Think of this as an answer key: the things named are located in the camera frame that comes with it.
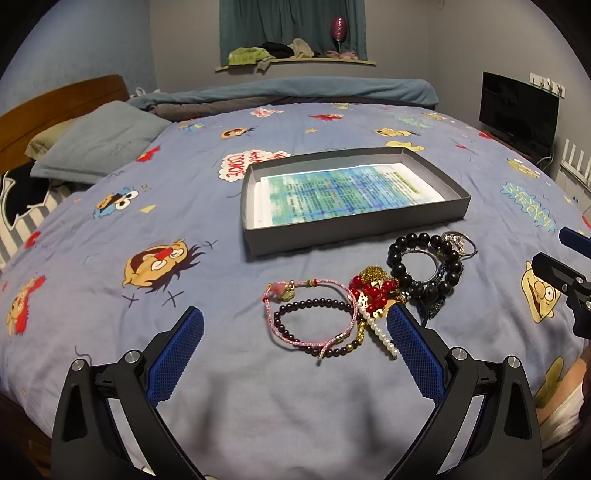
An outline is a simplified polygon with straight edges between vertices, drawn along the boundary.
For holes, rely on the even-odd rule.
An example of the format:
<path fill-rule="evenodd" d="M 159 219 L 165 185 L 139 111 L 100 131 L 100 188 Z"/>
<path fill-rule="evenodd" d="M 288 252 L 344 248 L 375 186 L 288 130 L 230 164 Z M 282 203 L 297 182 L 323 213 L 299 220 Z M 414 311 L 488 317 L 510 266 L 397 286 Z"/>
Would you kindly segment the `person's hand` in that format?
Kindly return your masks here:
<path fill-rule="evenodd" d="M 580 428 L 579 412 L 590 398 L 590 346 L 567 369 L 562 357 L 548 368 L 544 383 L 534 396 L 542 448 L 565 440 Z"/>

